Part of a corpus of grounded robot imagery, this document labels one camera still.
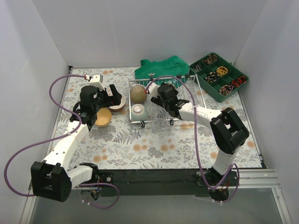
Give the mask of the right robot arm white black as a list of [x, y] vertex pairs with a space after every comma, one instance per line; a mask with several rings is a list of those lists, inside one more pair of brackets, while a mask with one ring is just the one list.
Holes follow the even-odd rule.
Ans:
[[164, 108], [171, 117], [211, 128], [219, 150], [210, 171], [200, 171], [200, 179], [212, 188], [227, 182], [235, 156], [249, 137], [249, 131], [235, 110], [230, 107], [222, 111], [212, 110], [196, 105], [194, 101], [178, 99], [178, 91], [166, 83], [151, 83], [146, 87], [146, 93], [151, 102]]

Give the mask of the red floral bowl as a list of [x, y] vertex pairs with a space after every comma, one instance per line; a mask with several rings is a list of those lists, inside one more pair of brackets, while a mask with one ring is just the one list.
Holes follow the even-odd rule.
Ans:
[[109, 110], [112, 111], [112, 112], [120, 112], [125, 107], [125, 104], [126, 103], [120, 104], [120, 105], [111, 106], [111, 107], [109, 107]]

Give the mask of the mint green dotted bowl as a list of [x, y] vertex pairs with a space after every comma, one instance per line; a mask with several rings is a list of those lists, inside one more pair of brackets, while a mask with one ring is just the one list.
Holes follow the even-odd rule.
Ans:
[[131, 107], [132, 121], [145, 121], [148, 117], [148, 110], [142, 104], [134, 104]]

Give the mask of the pale beige white bowl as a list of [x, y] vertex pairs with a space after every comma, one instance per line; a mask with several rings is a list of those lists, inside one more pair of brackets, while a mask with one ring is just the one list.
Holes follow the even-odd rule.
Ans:
[[124, 104], [124, 103], [126, 103], [126, 97], [123, 94], [121, 94], [121, 103], [120, 104]]

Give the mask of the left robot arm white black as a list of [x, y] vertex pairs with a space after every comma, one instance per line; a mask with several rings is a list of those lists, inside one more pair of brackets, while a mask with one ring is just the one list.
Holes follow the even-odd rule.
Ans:
[[72, 110], [66, 136], [59, 140], [42, 162], [34, 162], [31, 166], [31, 181], [35, 196], [64, 202], [69, 197], [72, 188], [86, 183], [93, 187], [99, 183], [98, 167], [92, 163], [81, 163], [76, 168], [68, 170], [70, 160], [77, 147], [86, 137], [101, 108], [120, 105], [122, 95], [114, 84], [109, 86], [111, 95], [106, 89], [96, 85], [81, 88], [80, 101]]

